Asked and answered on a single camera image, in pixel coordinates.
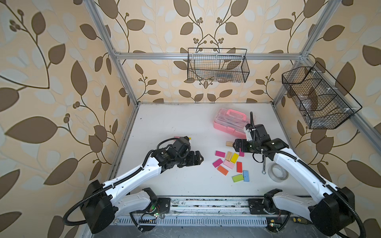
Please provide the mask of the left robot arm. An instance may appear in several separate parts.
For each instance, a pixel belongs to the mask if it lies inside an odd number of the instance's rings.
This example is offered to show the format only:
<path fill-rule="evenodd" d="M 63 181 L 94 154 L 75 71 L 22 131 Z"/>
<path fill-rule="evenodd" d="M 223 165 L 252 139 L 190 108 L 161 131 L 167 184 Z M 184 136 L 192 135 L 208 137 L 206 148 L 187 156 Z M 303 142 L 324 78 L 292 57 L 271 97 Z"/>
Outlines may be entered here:
<path fill-rule="evenodd" d="M 120 215 L 156 206 L 157 196 L 152 189 L 144 188 L 138 193 L 131 193 L 139 185 L 174 166 L 198 166 L 203 161 L 199 151 L 191 150 L 191 140 L 187 136 L 164 140 L 147 153 L 141 165 L 104 183 L 98 180 L 92 182 L 83 199 L 65 213 L 63 224 L 87 225 L 92 234 L 97 234 Z"/>

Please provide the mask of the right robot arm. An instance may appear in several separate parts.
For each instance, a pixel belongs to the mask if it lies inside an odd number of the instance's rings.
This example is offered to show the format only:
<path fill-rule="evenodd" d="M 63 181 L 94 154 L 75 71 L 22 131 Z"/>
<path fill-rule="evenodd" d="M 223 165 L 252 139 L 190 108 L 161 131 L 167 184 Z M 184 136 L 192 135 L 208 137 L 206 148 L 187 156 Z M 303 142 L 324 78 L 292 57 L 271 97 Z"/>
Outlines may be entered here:
<path fill-rule="evenodd" d="M 281 166 L 309 194 L 309 197 L 289 195 L 281 189 L 273 189 L 264 195 L 264 210 L 274 214 L 278 210 L 296 214 L 312 222 L 324 235 L 345 237 L 341 230 L 356 222 L 360 237 L 367 236 L 365 226 L 355 211 L 355 195 L 324 178 L 302 159 L 283 140 L 271 139 L 264 125 L 249 123 L 244 126 L 245 139 L 236 139 L 235 151 L 260 154 Z"/>

